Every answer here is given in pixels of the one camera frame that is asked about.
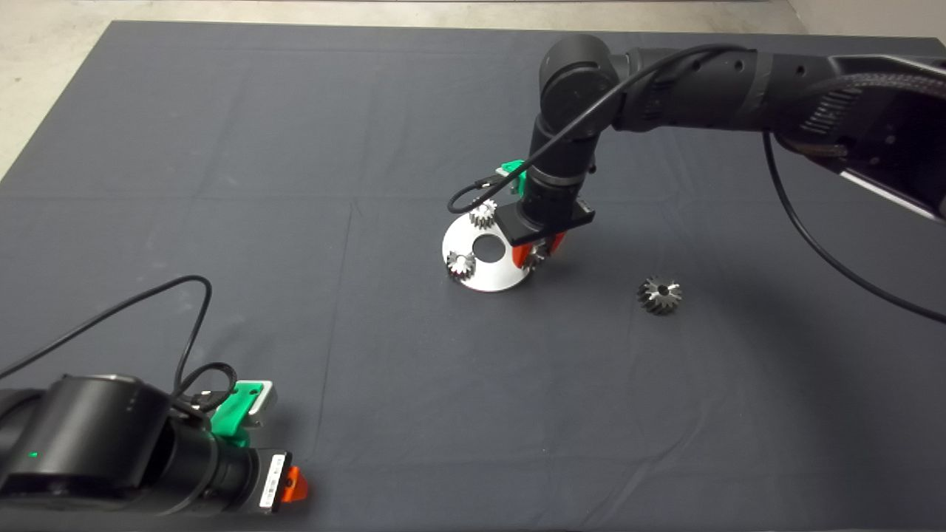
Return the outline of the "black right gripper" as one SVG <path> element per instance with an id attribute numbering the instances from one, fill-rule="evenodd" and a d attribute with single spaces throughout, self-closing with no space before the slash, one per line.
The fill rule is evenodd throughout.
<path id="1" fill-rule="evenodd" d="M 593 221 L 595 210 L 579 198 L 585 178 L 585 173 L 570 177 L 529 173 L 520 198 L 497 208 L 494 221 L 503 238 L 513 245 L 514 266 L 530 268 L 530 243 L 546 239 L 546 253 L 554 255 L 566 232 Z"/>

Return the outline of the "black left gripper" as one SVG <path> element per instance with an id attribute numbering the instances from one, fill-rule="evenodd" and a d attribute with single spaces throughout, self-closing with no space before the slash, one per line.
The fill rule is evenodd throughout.
<path id="1" fill-rule="evenodd" d="M 200 514 L 273 514 L 283 504 L 304 501 L 308 495 L 310 485 L 293 465 L 291 452 L 225 444 L 200 492 Z"/>

